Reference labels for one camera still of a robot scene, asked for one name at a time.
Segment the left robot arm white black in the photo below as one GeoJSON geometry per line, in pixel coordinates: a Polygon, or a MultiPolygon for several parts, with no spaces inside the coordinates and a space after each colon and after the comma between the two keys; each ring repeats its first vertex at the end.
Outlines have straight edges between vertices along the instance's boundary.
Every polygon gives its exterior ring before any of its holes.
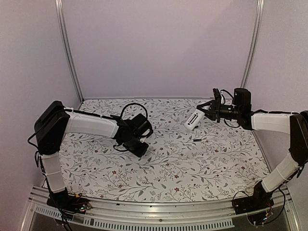
{"type": "Polygon", "coordinates": [[[148,114],[138,114],[132,119],[122,115],[104,116],[65,107],[54,101],[34,124],[34,133],[27,143],[36,148],[36,163],[41,166],[53,201],[61,208],[71,205],[62,177],[59,151],[66,134],[80,133],[98,135],[116,141],[114,149],[123,146],[123,152],[142,157],[149,145],[144,139],[153,134],[148,114]]]}

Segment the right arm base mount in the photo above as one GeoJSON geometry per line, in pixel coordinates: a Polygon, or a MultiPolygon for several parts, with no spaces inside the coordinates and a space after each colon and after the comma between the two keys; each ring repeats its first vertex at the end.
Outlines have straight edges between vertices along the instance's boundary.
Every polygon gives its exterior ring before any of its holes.
{"type": "MultiPolygon", "coordinates": [[[[239,191],[232,199],[232,206],[235,214],[244,214],[261,209],[272,209],[274,201],[272,192],[266,192],[261,181],[254,186],[253,194],[248,196],[244,191],[239,191]]],[[[248,216],[248,221],[254,226],[264,225],[268,221],[269,212],[263,211],[248,216]]]]}

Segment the front aluminium rail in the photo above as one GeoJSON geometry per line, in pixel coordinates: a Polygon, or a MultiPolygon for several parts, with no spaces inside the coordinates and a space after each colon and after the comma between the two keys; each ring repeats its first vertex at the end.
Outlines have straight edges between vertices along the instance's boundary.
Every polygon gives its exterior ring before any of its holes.
{"type": "Polygon", "coordinates": [[[286,187],[273,206],[237,214],[233,199],[187,203],[139,203],[90,199],[90,209],[69,215],[48,206],[47,189],[34,186],[26,204],[23,231],[299,231],[301,225],[286,187]]]}

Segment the right aluminium frame post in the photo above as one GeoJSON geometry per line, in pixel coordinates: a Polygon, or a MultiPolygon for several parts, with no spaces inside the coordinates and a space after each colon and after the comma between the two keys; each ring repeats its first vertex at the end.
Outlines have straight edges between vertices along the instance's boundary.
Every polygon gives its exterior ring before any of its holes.
{"type": "Polygon", "coordinates": [[[247,57],[245,68],[244,68],[242,81],[240,84],[241,88],[246,88],[247,83],[248,83],[250,71],[252,68],[253,60],[254,60],[254,55],[257,49],[258,37],[259,37],[260,29],[261,29],[262,16],[263,16],[263,11],[264,11],[264,3],[265,3],[264,0],[257,1],[256,16],[255,16],[255,22],[254,22],[254,27],[253,27],[252,39],[251,39],[248,57],[247,57]]]}

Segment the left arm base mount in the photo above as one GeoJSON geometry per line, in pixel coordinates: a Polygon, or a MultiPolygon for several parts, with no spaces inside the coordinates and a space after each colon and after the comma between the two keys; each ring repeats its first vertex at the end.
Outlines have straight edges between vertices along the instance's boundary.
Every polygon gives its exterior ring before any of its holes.
{"type": "Polygon", "coordinates": [[[50,192],[47,205],[72,214],[85,214],[87,210],[91,209],[90,201],[87,198],[82,197],[81,193],[69,195],[67,188],[57,193],[50,192]]]}

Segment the aluminium frame post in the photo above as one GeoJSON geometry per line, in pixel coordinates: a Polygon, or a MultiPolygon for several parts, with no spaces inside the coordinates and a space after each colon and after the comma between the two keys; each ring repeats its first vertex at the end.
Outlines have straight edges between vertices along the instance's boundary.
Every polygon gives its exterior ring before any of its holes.
{"type": "Polygon", "coordinates": [[[244,68],[242,81],[240,84],[241,88],[246,88],[247,83],[248,83],[250,71],[252,68],[253,60],[254,60],[254,55],[257,49],[258,37],[259,37],[260,29],[261,29],[262,16],[263,16],[263,11],[264,11],[264,3],[265,3],[264,0],[257,1],[256,16],[255,16],[255,22],[254,22],[254,27],[253,27],[252,39],[251,39],[248,57],[247,57],[245,68],[244,68]]]}
{"type": "Polygon", "coordinates": [[[54,2],[55,2],[55,9],[56,9],[56,14],[58,18],[60,34],[61,34],[62,43],[64,47],[64,52],[65,52],[65,56],[67,60],[67,65],[70,71],[70,75],[71,75],[72,82],[75,88],[75,92],[77,94],[79,101],[82,103],[84,101],[84,97],[82,94],[80,82],[78,80],[77,71],[75,68],[73,55],[72,55],[70,44],[69,44],[69,37],[68,37],[68,32],[67,32],[67,28],[65,24],[65,17],[64,17],[63,1],[55,0],[54,2]]]}

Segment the left aluminium frame post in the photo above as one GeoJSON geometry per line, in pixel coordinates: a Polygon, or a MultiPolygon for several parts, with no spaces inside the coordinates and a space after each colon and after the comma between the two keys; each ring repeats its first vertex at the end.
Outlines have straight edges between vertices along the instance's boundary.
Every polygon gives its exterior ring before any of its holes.
{"type": "Polygon", "coordinates": [[[69,37],[68,37],[68,32],[67,32],[67,28],[65,24],[65,17],[64,17],[63,1],[55,0],[54,2],[55,2],[55,9],[56,9],[56,14],[58,18],[60,34],[61,34],[62,43],[64,47],[64,52],[65,52],[65,56],[67,60],[67,65],[70,71],[70,75],[71,75],[72,82],[75,88],[75,92],[77,94],[79,101],[82,103],[84,101],[84,97],[82,94],[80,82],[78,80],[77,71],[75,68],[73,55],[72,55],[70,44],[69,44],[69,37]]]}

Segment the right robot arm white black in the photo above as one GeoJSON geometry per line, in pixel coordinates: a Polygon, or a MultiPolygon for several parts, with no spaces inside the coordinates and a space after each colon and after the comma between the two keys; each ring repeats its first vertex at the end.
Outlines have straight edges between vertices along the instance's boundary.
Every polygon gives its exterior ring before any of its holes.
{"type": "Polygon", "coordinates": [[[281,184],[289,181],[294,175],[299,176],[308,162],[308,113],[302,111],[252,111],[251,92],[235,88],[232,104],[221,101],[221,91],[213,89],[214,99],[196,107],[193,115],[186,122],[187,128],[194,128],[205,116],[220,122],[221,119],[236,120],[239,127],[246,130],[268,130],[285,133],[290,136],[290,148],[287,156],[276,168],[254,187],[255,195],[249,198],[249,206],[259,210],[267,203],[266,193],[276,190],[281,184]]]}

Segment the white remote control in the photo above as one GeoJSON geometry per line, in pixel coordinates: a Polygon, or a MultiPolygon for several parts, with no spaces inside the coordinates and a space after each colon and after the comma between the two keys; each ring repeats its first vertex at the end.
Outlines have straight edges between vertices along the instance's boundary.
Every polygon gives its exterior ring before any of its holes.
{"type": "Polygon", "coordinates": [[[193,130],[204,116],[205,113],[203,111],[195,109],[193,114],[185,122],[184,124],[185,128],[188,130],[193,130]]]}

